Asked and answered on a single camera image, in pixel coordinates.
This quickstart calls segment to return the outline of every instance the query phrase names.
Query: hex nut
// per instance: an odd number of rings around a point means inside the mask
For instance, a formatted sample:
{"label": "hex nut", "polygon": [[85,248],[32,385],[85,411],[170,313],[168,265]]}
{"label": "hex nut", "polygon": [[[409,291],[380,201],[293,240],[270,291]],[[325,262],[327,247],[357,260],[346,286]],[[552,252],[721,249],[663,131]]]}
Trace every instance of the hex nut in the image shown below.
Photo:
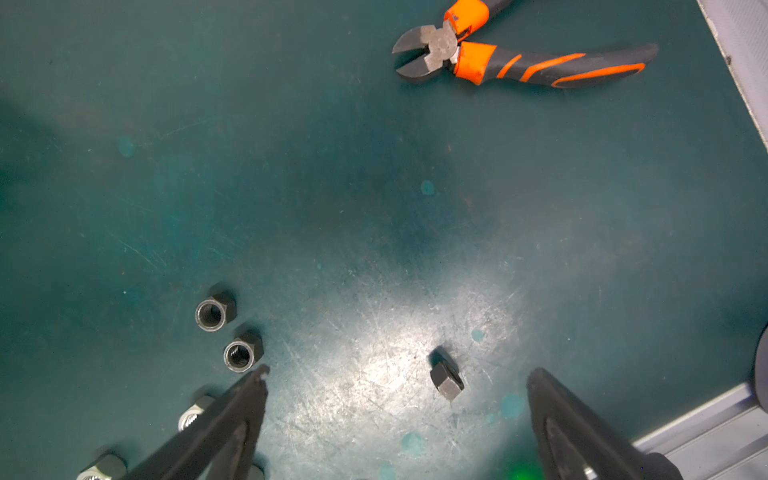
{"label": "hex nut", "polygon": [[458,377],[458,373],[448,362],[441,360],[435,365],[429,373],[432,377],[432,383],[437,387],[437,391],[452,402],[464,389],[464,382]]}
{"label": "hex nut", "polygon": [[245,332],[224,349],[224,364],[235,373],[246,372],[264,355],[261,337]]}
{"label": "hex nut", "polygon": [[197,325],[206,332],[215,332],[237,316],[234,298],[227,293],[217,293],[200,302],[194,312]]}
{"label": "hex nut", "polygon": [[207,409],[214,400],[215,399],[212,396],[208,395],[203,395],[197,399],[194,405],[188,408],[187,411],[182,413],[181,417],[179,417],[179,432],[188,427],[200,414],[205,412],[205,409]]}
{"label": "hex nut", "polygon": [[118,480],[125,475],[125,472],[127,472],[125,462],[116,455],[108,453],[80,472],[77,480]]}

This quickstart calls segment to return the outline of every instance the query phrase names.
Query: scratched surface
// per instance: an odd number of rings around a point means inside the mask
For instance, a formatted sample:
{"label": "scratched surface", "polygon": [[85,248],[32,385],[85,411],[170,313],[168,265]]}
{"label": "scratched surface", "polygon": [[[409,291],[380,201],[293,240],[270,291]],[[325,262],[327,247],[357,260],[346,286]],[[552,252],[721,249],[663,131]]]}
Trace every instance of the scratched surface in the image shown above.
{"label": "scratched surface", "polygon": [[[270,480],[505,478],[549,368],[624,434],[742,381],[768,156],[696,2],[521,0],[477,41],[656,41],[591,91],[409,86],[432,0],[6,0],[0,465],[136,465],[262,333]],[[194,323],[207,289],[239,322]],[[443,345],[466,390],[429,381]]]}

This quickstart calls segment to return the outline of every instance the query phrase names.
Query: pliers jaw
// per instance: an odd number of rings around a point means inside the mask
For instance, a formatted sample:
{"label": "pliers jaw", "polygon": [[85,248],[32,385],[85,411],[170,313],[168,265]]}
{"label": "pliers jaw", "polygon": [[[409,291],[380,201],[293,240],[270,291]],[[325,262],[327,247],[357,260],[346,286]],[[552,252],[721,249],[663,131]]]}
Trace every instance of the pliers jaw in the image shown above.
{"label": "pliers jaw", "polygon": [[400,76],[411,81],[424,81],[438,74],[446,62],[457,62],[458,42],[450,22],[443,22],[441,28],[434,25],[411,28],[398,38],[392,53],[422,49],[426,50],[423,55],[397,69]]}

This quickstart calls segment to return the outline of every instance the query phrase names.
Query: dark hex nut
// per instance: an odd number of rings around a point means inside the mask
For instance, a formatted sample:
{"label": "dark hex nut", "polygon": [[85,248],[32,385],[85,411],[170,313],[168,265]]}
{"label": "dark hex nut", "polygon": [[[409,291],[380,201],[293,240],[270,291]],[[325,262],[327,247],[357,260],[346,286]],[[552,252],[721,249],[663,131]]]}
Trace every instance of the dark hex nut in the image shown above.
{"label": "dark hex nut", "polygon": [[235,373],[243,373],[263,355],[261,337],[253,332],[245,332],[224,349],[224,365]]}
{"label": "dark hex nut", "polygon": [[435,365],[435,368],[429,373],[432,377],[432,383],[437,387],[437,391],[446,397],[449,402],[464,389],[464,382],[458,377],[458,373],[446,362],[441,360]]}
{"label": "dark hex nut", "polygon": [[194,312],[197,325],[206,332],[215,332],[237,316],[235,299],[227,293],[217,293],[206,298]]}

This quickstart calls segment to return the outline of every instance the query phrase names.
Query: diagonal cutting pliers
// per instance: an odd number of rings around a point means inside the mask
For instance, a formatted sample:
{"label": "diagonal cutting pliers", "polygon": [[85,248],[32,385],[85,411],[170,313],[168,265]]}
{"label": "diagonal cutting pliers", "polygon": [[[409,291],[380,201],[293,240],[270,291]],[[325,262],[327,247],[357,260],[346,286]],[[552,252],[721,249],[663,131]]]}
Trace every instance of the diagonal cutting pliers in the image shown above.
{"label": "diagonal cutting pliers", "polygon": [[656,58],[655,44],[607,53],[550,55],[528,53],[464,41],[511,0],[458,0],[445,13],[441,28],[423,25],[408,30],[392,53],[425,49],[425,54],[397,69],[409,80],[425,80],[449,67],[453,74],[480,85],[510,78],[556,88],[583,88],[639,73]]}

